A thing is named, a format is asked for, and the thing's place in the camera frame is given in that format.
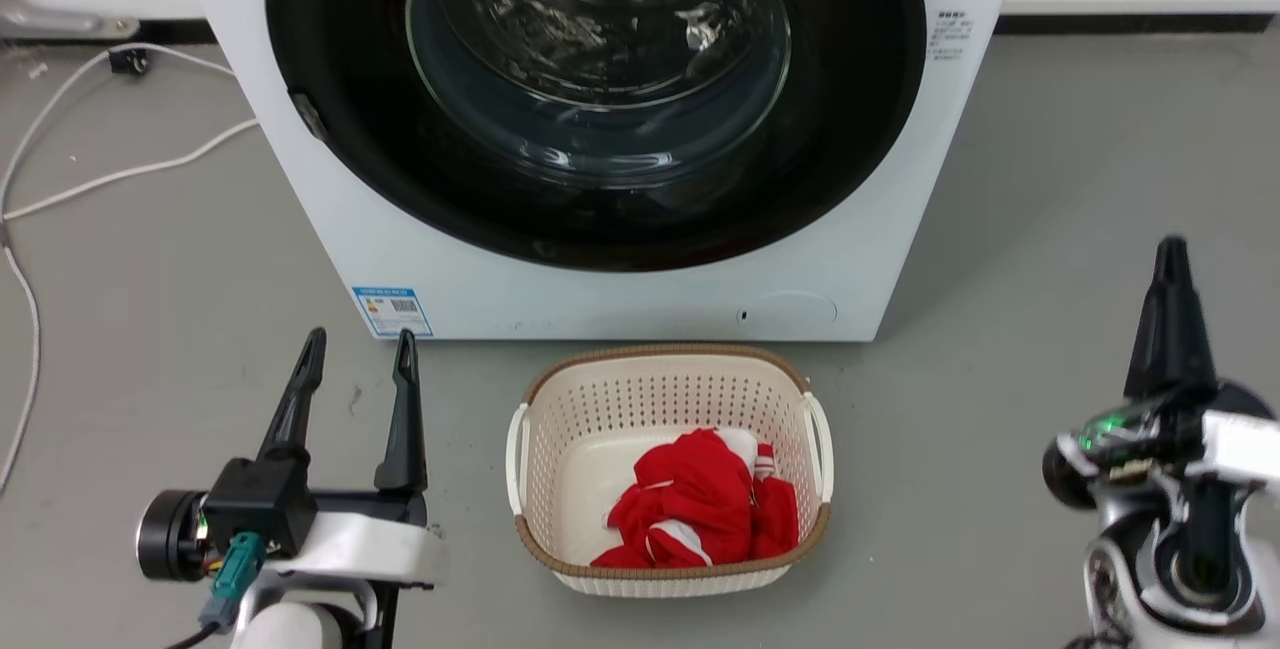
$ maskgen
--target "black baseboard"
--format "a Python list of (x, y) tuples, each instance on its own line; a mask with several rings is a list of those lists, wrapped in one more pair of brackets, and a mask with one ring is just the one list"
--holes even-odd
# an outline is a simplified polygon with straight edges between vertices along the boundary
[[(1007, 37), (1069, 37), (1069, 35), (1261, 35), (1275, 14), (1116, 14), (1116, 15), (1001, 15), (996, 35)], [(147, 19), (131, 42), (218, 44), (205, 19)], [(41, 38), (13, 44), (90, 44), (105, 46), (119, 40)]]

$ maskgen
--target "white washing machine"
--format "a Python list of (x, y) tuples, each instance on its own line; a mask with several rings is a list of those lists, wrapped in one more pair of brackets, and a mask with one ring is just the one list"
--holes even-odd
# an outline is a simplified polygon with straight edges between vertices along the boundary
[(869, 341), (1001, 0), (201, 0), (375, 335)]

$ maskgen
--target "brown basket rim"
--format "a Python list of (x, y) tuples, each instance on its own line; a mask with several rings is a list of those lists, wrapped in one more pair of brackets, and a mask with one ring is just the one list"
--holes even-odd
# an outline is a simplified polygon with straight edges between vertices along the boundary
[[(643, 347), (618, 347), (613, 349), (595, 349), (595, 352), (585, 352), (568, 358), (562, 358), (559, 362), (549, 366), (547, 371), (538, 376), (530, 385), (527, 393), (525, 394), (525, 403), (531, 405), (538, 397), (538, 392), (556, 374), (566, 370), (567, 367), (575, 367), (586, 364), (609, 361), (609, 358), (636, 358), (636, 357), (660, 357), (660, 356), (728, 356), (728, 357), (749, 357), (749, 358), (762, 358), (776, 367), (780, 367), (791, 381), (795, 383), (796, 389), (801, 394), (809, 390), (809, 380), (792, 365), (773, 352), (768, 349), (759, 349), (755, 347), (741, 347), (733, 344), (649, 344)], [(719, 565), (710, 567), (695, 567), (695, 568), (664, 568), (664, 570), (618, 570), (618, 568), (599, 568), (588, 565), (571, 565), (568, 562), (562, 562), (553, 557), (547, 549), (543, 549), (541, 544), (534, 539), (532, 533), (529, 530), (529, 520), (525, 515), (516, 515), (516, 533), (520, 535), (521, 544), (525, 544), (525, 549), (534, 556), (535, 559), (544, 567), (548, 567), (553, 572), (582, 579), (599, 579), (599, 580), (621, 580), (621, 581), (673, 581), (673, 580), (695, 580), (695, 579), (718, 579), (723, 576), (735, 576), (744, 573), (754, 573), (762, 571), (772, 571), (782, 567), (791, 566), (809, 554), (822, 535), (827, 531), (827, 522), (831, 518), (831, 502), (823, 502), (818, 507), (818, 517), (814, 520), (813, 530), (795, 549), (791, 549), (786, 554), (780, 554), (768, 559), (755, 559), (751, 562), (739, 562), (735, 565)]]

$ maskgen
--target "beige plastic basket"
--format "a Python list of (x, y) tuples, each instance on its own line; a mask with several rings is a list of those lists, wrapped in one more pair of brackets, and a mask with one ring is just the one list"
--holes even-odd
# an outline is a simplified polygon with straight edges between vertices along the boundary
[[(764, 349), (655, 346), (604, 349), (549, 367), (507, 435), (507, 497), (535, 559), (585, 594), (726, 594), (781, 577), (822, 539), (835, 476), (831, 430), (795, 367)], [(800, 545), (772, 559), (689, 570), (594, 568), (618, 543), (604, 520), (648, 449), (694, 428), (742, 428), (773, 444), (796, 488)]]

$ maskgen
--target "white basket handle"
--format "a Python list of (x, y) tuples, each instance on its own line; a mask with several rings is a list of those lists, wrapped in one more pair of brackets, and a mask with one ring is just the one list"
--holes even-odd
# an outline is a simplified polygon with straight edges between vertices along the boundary
[(507, 501), (511, 502), (511, 513), (517, 517), (525, 513), (525, 470), (529, 467), (529, 422), (525, 420), (527, 411), (529, 405), (520, 405), (511, 417), (511, 429), (507, 430)]
[(822, 411), (818, 398), (805, 390), (805, 419), (817, 434), (818, 451), (813, 452), (813, 475), (822, 477), (822, 503), (831, 502), (832, 490), (836, 484), (836, 462), (831, 448), (831, 425), (827, 424), (827, 412)]

